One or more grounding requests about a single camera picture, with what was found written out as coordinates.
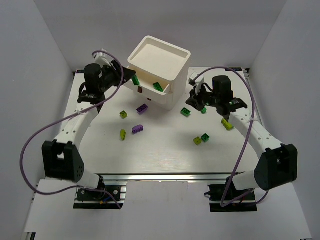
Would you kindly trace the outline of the white drawer cabinet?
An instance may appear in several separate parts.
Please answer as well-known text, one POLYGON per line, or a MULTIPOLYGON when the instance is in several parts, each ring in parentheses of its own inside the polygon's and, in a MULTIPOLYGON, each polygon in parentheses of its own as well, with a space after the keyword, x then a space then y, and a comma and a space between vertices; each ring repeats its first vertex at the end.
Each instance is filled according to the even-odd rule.
POLYGON ((147 35, 127 61, 129 65, 170 82, 176 105, 186 90, 190 59, 189 50, 147 35))

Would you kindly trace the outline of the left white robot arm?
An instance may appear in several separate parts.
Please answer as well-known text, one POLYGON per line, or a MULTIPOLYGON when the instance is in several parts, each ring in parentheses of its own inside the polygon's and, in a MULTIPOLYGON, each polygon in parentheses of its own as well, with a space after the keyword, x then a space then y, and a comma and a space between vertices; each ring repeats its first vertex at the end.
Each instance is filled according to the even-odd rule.
POLYGON ((84 68, 84 82, 79 87, 75 116, 52 141, 45 141, 42 145, 46 177, 88 189, 104 189, 102 177, 86 170, 79 147, 104 105, 105 92, 111 87, 122 86, 135 75, 136 71, 121 67, 114 60, 110 65, 91 63, 84 68))

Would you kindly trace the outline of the green square lego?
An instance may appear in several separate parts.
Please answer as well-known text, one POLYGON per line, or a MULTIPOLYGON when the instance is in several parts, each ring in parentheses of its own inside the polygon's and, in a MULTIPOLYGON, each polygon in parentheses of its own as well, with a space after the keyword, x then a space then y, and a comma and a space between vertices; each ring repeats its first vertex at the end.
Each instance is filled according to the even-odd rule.
POLYGON ((202 136, 201 136, 201 140, 203 141, 203 142, 207 142, 208 140, 210 139, 210 136, 208 135, 208 134, 206 134, 206 133, 204 133, 202 136))

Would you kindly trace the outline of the small green lego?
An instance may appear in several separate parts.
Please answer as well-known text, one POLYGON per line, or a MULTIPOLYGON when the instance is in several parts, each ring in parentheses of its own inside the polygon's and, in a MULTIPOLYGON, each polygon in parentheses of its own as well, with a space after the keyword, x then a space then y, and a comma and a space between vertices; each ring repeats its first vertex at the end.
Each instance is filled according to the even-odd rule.
POLYGON ((205 114, 206 112, 207 112, 207 108, 204 107, 204 108, 201 110, 201 113, 202 113, 202 114, 205 114))

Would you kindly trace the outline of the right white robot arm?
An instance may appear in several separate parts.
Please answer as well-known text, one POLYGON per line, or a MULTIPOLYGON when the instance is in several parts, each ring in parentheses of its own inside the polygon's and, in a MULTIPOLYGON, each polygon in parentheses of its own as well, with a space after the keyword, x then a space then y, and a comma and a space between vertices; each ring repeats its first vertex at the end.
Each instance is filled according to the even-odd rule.
POLYGON ((214 107, 228 123, 236 128, 254 149, 259 161, 252 171, 239 173, 232 179, 238 191, 260 188, 264 191, 294 182, 298 177, 298 150, 293 144, 285 145, 272 136, 251 117, 247 104, 235 98, 231 80, 226 75, 212 79, 213 88, 206 89, 204 77, 193 74, 188 83, 193 86, 187 105, 201 111, 214 107))

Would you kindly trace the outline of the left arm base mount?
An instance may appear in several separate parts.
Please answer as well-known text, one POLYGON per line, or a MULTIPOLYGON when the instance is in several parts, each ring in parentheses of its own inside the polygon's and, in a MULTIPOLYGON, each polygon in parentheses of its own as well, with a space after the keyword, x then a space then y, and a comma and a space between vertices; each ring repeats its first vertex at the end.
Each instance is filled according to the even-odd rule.
POLYGON ((126 199, 127 182, 106 181, 104 192, 94 192, 85 188, 77 188, 74 198, 73 208, 79 210, 120 210, 126 199))

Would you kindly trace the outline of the dark green long lego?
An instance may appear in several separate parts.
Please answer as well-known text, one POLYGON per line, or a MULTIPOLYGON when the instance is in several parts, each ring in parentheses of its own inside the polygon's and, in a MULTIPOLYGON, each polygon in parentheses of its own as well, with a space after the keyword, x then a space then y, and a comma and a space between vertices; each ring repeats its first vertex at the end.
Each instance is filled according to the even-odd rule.
POLYGON ((132 80, 134 86, 139 86, 140 85, 140 81, 139 81, 139 79, 138 79, 138 77, 136 75, 134 75, 131 78, 131 80, 132 80))

